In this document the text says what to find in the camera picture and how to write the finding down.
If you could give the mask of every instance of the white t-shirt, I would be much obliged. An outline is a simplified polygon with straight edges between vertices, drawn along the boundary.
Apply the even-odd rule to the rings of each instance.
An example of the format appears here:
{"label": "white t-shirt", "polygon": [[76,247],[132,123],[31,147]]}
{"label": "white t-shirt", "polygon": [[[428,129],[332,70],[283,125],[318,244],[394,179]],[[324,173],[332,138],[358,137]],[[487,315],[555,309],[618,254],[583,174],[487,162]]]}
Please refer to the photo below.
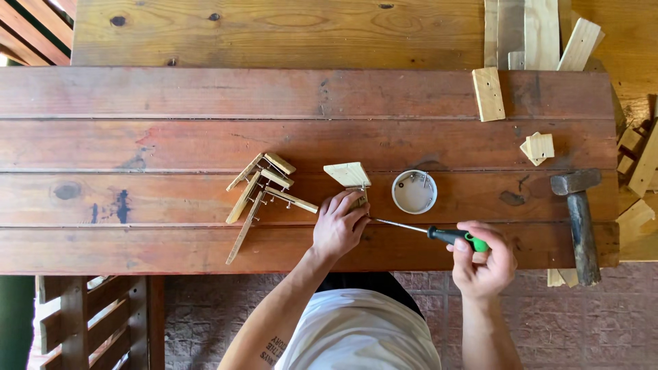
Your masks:
{"label": "white t-shirt", "polygon": [[417,313],[372,290],[313,294],[286,351],[288,369],[441,369],[430,329]]}

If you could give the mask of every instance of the hammer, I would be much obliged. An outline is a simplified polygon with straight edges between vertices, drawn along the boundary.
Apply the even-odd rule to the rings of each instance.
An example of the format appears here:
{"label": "hammer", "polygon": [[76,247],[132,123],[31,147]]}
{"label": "hammer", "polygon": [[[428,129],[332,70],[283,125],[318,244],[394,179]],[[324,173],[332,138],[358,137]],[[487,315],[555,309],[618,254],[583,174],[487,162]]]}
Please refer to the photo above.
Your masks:
{"label": "hammer", "polygon": [[551,176],[551,189],[558,196],[567,196],[571,217],[571,238],[574,242],[578,281],[584,286],[593,286],[601,281],[599,261],[590,202],[585,190],[601,184],[601,171],[586,169]]}

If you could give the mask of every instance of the red tile floor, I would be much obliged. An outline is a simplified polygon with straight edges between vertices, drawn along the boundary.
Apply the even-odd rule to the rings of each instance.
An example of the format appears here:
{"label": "red tile floor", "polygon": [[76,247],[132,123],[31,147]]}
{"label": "red tile floor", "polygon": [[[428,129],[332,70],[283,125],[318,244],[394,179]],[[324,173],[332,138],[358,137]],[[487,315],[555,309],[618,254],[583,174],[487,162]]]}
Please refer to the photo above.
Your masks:
{"label": "red tile floor", "polygon": [[[548,288],[519,271],[503,312],[528,369],[658,370],[658,263],[604,269],[593,288]],[[284,275],[167,277],[167,369],[215,370],[260,300]],[[461,297],[450,272],[395,273],[427,318],[444,369],[461,368]]]}

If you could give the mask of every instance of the screwdriver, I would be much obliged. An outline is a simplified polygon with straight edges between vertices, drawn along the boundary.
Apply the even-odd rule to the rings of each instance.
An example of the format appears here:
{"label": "screwdriver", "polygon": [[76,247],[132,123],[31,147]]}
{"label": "screwdriver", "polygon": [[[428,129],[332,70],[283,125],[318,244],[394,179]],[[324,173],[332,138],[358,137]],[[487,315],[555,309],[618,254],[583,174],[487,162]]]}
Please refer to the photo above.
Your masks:
{"label": "screwdriver", "polygon": [[382,220],[382,219],[375,219],[374,217],[371,217],[370,219],[374,221],[379,221],[381,223],[386,223],[389,225],[395,225],[395,226],[400,226],[404,228],[410,228],[411,230],[416,230],[420,232],[424,232],[427,234],[427,237],[429,239],[438,239],[442,240],[448,244],[455,245],[455,241],[457,238],[463,238],[466,240],[467,243],[470,244],[470,248],[473,251],[488,251],[489,250],[489,245],[487,242],[485,242],[482,239],[478,239],[475,236],[471,235],[468,231],[465,230],[441,230],[436,228],[436,226],[430,226],[429,229],[425,230],[423,228],[419,227],[414,227],[410,225],[405,225],[405,224],[400,224],[400,223],[395,223],[393,221],[387,221],[387,220]]}

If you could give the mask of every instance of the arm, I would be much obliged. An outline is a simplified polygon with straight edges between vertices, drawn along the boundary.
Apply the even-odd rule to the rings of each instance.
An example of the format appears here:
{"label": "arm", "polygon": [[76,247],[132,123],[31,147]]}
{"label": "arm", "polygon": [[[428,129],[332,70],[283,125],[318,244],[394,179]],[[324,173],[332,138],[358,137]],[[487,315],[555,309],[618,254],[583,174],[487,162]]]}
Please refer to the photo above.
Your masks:
{"label": "arm", "polygon": [[228,347],[219,370],[271,369],[295,332],[311,296],[336,261],[354,248],[370,219],[366,203],[349,212],[362,192],[342,192],[324,201],[313,246],[251,313]]}
{"label": "arm", "polygon": [[516,346],[500,309],[498,294],[514,279],[517,260],[505,237],[491,225],[469,221],[457,224],[489,244],[489,255],[474,253],[458,239],[453,252],[453,279],[463,305],[462,358],[465,369],[522,369]]}

